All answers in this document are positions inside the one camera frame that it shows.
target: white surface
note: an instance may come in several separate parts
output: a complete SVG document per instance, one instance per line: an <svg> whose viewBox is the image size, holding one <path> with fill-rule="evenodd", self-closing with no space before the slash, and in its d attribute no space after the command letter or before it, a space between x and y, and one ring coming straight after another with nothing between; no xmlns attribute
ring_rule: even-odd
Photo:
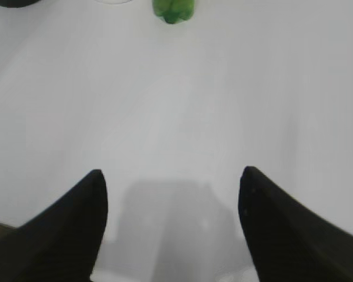
<svg viewBox="0 0 353 282"><path fill-rule="evenodd" d="M176 26L151 6L0 8L0 220L100 168L97 281L253 281L255 165L353 234L353 0L200 0Z"/></svg>

